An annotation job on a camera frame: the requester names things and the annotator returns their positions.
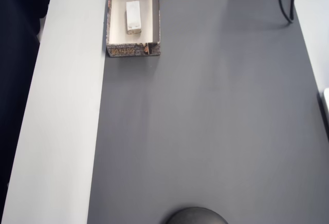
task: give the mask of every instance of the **white eraser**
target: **white eraser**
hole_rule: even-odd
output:
[[[139,1],[127,2],[127,32],[128,34],[138,34],[142,31],[140,18]]]
[[[329,88],[324,90],[323,100],[324,100],[324,110],[325,113],[327,114],[327,120],[329,120]]]

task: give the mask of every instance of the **desk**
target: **desk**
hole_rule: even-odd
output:
[[[296,0],[320,91],[329,86],[326,1]],[[107,0],[50,0],[3,224],[87,222],[106,6]]]
[[[273,1],[160,0],[161,56],[106,59],[88,224],[329,222],[317,86]]]

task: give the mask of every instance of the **black cable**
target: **black cable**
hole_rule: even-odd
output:
[[[294,3],[295,3],[295,0],[290,0],[290,13],[289,13],[289,16],[288,16],[286,14],[286,12],[284,11],[284,9],[283,9],[282,0],[279,0],[280,9],[281,9],[281,12],[282,12],[283,16],[291,24],[294,22],[294,19],[295,19],[295,16],[294,16]]]

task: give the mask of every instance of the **white panel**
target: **white panel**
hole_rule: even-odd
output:
[[[2,224],[86,223],[107,0],[50,0]]]
[[[126,3],[132,1],[140,2],[142,32],[129,35],[126,25]],[[111,2],[111,26],[108,38],[110,44],[153,42],[152,0],[112,0]]]

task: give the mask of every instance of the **cardboard box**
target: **cardboard box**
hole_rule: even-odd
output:
[[[139,1],[142,32],[128,34],[126,2]],[[108,0],[106,48],[110,57],[160,55],[159,0]]]

